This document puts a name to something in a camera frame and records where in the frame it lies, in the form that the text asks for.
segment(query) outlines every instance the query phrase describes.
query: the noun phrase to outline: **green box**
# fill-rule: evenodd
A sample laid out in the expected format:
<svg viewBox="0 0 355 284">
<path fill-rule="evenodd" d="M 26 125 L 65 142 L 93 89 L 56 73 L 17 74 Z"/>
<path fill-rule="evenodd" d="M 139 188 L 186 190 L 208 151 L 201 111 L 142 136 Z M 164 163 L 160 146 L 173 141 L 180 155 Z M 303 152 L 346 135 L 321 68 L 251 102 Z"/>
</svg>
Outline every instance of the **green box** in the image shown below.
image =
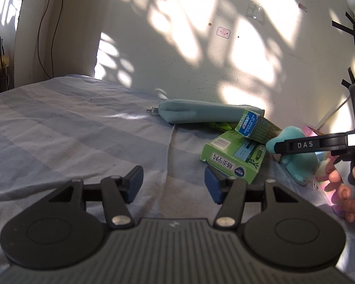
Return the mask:
<svg viewBox="0 0 355 284">
<path fill-rule="evenodd" d="M 227 176 L 241 177 L 250 184 L 258 174 L 265 154 L 263 144 L 230 130 L 205 144 L 200 159 Z"/>
<path fill-rule="evenodd" d="M 262 144 L 275 138 L 281 129 L 258 113 L 245 110 L 235 128 L 241 135 Z"/>
</svg>

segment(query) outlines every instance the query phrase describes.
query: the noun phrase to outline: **teal pencil case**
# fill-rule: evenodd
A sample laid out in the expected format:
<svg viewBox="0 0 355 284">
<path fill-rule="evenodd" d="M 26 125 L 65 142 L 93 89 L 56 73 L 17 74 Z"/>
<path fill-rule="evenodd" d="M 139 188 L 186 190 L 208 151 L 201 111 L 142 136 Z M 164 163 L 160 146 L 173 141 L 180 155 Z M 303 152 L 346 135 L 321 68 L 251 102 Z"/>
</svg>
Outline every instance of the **teal pencil case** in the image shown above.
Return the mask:
<svg viewBox="0 0 355 284">
<path fill-rule="evenodd" d="M 245 109 L 264 116 L 264 110 L 248 105 L 220 104 L 207 101 L 172 99 L 159 103 L 151 112 L 171 124 L 228 122 L 237 123 Z"/>
</svg>

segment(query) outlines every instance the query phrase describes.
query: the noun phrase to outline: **transparent hook on wall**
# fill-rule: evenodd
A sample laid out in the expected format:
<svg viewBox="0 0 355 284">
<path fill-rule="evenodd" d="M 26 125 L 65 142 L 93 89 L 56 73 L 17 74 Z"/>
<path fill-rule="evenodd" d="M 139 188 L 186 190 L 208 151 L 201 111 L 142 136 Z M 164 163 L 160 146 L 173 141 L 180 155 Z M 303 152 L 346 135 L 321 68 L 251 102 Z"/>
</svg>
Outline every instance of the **transparent hook on wall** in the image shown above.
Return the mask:
<svg viewBox="0 0 355 284">
<path fill-rule="evenodd" d="M 266 22 L 263 7 L 253 1 L 251 1 L 247 7 L 246 17 L 257 20 L 262 26 L 264 26 Z"/>
</svg>

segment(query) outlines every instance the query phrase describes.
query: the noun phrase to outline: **blue oval logo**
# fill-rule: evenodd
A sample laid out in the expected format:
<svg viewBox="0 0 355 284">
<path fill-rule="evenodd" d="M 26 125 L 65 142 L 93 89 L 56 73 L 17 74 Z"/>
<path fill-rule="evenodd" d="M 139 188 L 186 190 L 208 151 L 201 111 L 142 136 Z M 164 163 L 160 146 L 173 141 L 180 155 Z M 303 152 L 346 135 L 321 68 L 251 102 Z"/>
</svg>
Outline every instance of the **blue oval logo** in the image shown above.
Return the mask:
<svg viewBox="0 0 355 284">
<path fill-rule="evenodd" d="M 237 167 L 235 170 L 234 170 L 234 173 L 239 176 L 239 177 L 243 177 L 244 176 L 244 169 L 243 167 Z"/>
</svg>

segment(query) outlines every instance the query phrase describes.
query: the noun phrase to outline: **bed sheet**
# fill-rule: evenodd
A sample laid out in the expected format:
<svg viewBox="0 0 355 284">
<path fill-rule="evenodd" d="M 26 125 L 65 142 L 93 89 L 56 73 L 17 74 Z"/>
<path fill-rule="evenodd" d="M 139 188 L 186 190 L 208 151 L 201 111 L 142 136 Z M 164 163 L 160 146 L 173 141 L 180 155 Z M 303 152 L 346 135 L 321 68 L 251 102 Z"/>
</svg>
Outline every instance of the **bed sheet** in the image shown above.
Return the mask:
<svg viewBox="0 0 355 284">
<path fill-rule="evenodd" d="M 136 220 L 208 218 L 212 222 L 220 206 L 205 188 L 206 165 L 199 158 L 204 144 L 218 133 L 198 125 L 173 126 L 146 110 L 160 100 L 77 75 L 1 93 L 0 230 L 71 178 L 97 183 L 110 175 L 125 175 L 135 165 L 145 171 L 143 185 L 128 206 Z M 347 245 L 337 266 L 355 280 L 355 225 L 337 218 L 323 193 L 295 184 L 270 155 L 254 183 L 268 178 L 342 224 Z M 89 204 L 87 210 L 104 221 L 100 204 Z M 244 219 L 249 216 L 246 208 Z M 7 267 L 0 249 L 0 273 Z"/>
</svg>

